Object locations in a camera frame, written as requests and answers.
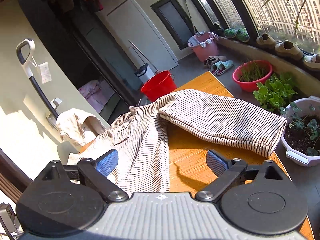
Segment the striped beige sweater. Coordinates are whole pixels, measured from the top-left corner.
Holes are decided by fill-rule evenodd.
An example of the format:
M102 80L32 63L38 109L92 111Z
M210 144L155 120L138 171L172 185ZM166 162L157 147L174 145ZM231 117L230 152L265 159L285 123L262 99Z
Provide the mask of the striped beige sweater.
M286 127L286 119L244 100L185 89L148 105L131 107L97 136L80 158L118 152L108 179L127 194L168 192L169 148L190 137L242 148L269 157Z

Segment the beige towel on chair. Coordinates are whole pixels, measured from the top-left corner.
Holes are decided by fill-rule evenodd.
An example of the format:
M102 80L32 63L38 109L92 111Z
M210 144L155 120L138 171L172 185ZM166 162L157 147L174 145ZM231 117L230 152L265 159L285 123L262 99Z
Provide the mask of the beige towel on chair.
M76 148L94 140L106 131L106 127L95 115L72 108L59 114L56 121L60 137Z

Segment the pink bedding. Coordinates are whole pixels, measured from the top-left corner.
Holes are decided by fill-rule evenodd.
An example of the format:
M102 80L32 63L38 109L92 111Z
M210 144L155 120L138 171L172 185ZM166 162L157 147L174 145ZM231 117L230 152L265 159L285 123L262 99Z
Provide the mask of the pink bedding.
M114 94L114 90L105 80L92 80L81 86L78 91L87 102L100 113Z

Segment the white planter with soil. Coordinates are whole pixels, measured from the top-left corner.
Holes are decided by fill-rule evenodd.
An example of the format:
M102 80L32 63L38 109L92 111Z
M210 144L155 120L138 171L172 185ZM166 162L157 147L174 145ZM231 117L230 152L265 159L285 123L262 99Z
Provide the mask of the white planter with soil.
M281 107L287 126L281 136L286 157L300 166L319 164L319 98L310 96Z

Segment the green leafy lettuce plant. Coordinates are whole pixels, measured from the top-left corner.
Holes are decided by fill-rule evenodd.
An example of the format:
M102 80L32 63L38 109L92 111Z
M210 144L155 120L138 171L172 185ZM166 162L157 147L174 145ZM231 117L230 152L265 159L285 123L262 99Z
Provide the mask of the green leafy lettuce plant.
M260 107L279 115L290 102L298 98L296 80L289 72L280 75L273 73L264 84L258 82L257 88L253 95Z

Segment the red basin with grass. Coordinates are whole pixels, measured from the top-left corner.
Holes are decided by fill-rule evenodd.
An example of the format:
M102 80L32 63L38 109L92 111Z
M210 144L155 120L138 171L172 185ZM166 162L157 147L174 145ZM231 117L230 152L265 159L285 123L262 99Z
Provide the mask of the red basin with grass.
M258 89L257 83L265 83L271 77L273 66L265 60L253 60L241 64L233 72L233 81L245 92Z

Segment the teal slippers on floor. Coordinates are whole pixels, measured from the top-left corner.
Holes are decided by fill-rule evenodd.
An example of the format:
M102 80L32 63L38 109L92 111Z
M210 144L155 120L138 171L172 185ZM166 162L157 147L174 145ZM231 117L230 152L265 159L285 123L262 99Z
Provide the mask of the teal slippers on floor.
M211 65L210 70L213 75L222 75L223 73L229 71L233 68L234 62L232 60L219 61Z

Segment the red plastic bucket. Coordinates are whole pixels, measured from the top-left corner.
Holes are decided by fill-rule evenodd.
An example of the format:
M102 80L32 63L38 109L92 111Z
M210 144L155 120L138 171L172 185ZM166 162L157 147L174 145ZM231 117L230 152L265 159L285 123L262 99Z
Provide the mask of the red plastic bucket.
M149 79L140 91L151 101L167 95L177 89L174 77L168 70L162 71Z

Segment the white trash bin black lid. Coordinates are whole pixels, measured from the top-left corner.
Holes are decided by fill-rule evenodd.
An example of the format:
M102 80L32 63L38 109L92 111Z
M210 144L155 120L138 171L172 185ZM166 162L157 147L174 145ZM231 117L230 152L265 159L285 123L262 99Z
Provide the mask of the white trash bin black lid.
M152 77L154 77L154 73L149 67L149 64L146 63L142 65L136 72L135 76L140 79L140 81L145 84L148 82Z

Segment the brown shoes on floor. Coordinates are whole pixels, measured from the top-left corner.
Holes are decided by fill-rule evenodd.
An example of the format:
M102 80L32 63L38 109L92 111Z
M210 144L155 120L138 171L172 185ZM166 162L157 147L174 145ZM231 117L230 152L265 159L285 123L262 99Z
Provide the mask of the brown shoes on floor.
M220 55L209 56L207 59L204 60L203 63L204 63L205 67L210 68L212 64L215 64L219 61L225 62L225 61L227 61L227 59L225 56L220 56Z

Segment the white paper tag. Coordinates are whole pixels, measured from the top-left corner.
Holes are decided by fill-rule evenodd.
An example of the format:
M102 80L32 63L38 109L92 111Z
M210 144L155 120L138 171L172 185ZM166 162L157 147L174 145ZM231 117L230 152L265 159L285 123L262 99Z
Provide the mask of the white paper tag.
M37 66L37 68L38 68L39 74L41 76L41 81L43 84L52 81L52 76L50 73L48 62L44 62L42 64L39 64Z

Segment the pink laundry basket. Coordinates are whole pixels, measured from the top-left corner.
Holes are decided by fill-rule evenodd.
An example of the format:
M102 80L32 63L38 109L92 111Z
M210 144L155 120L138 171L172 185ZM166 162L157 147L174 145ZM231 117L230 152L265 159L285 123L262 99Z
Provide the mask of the pink laundry basket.
M201 31L190 37L187 45L196 54L201 62L204 62L211 56L217 56L219 50L217 41L219 36L212 32Z

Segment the beige shoe on sill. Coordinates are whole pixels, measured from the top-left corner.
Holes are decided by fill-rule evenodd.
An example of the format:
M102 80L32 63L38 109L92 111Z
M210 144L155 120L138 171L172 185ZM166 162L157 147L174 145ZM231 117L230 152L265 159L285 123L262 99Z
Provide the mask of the beige shoe on sill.
M256 43L261 48L274 49L278 42L269 34L263 33L257 37Z
M277 55L289 57L296 61L301 60L304 56L303 52L297 47L297 45L288 40L276 44L274 50Z

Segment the green slipper on sill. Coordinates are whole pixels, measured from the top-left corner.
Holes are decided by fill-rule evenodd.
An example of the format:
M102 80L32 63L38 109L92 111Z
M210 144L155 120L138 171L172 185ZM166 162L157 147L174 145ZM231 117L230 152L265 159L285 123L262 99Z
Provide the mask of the green slipper on sill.
M238 29L236 32L236 39L240 42L247 43L250 39L247 30L245 28Z
M237 30L232 29L232 28L227 28L224 30L224 36L226 38L235 38L237 35Z

